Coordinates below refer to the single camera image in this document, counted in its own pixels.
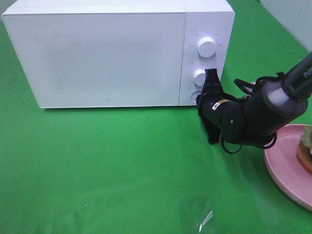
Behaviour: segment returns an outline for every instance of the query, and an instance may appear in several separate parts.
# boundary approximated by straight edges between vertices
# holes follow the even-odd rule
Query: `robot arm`
[[[223,141],[272,147],[276,131],[308,108],[312,93],[312,52],[287,74],[261,77],[255,84],[236,79],[235,84],[248,94],[243,98],[223,92],[216,69],[205,71],[206,80],[196,99],[198,115],[208,132],[209,143],[221,140],[224,150]]]

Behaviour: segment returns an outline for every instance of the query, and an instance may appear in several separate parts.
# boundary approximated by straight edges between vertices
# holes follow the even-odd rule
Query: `microwave knob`
[[[197,86],[203,86],[206,78],[205,69],[198,69],[194,72],[194,83]]]
[[[197,44],[198,53],[202,57],[210,57],[216,51],[215,40],[211,37],[204,37]]]

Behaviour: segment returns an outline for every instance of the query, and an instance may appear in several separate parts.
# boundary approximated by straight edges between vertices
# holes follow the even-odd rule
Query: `green surface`
[[[308,53],[257,2],[236,11],[222,77],[288,71]],[[0,233],[310,233],[312,213],[270,178],[263,151],[209,145],[195,107],[40,109],[0,24]],[[295,123],[311,124],[311,109]]]

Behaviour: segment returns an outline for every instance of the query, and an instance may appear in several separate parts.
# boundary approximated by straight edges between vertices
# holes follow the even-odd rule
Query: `microwave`
[[[222,76],[225,0],[17,0],[2,15],[41,108],[196,105]]]

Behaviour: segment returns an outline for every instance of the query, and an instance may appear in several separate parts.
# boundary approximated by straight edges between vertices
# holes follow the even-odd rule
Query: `microwave door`
[[[178,105],[185,13],[11,15],[41,108]]]

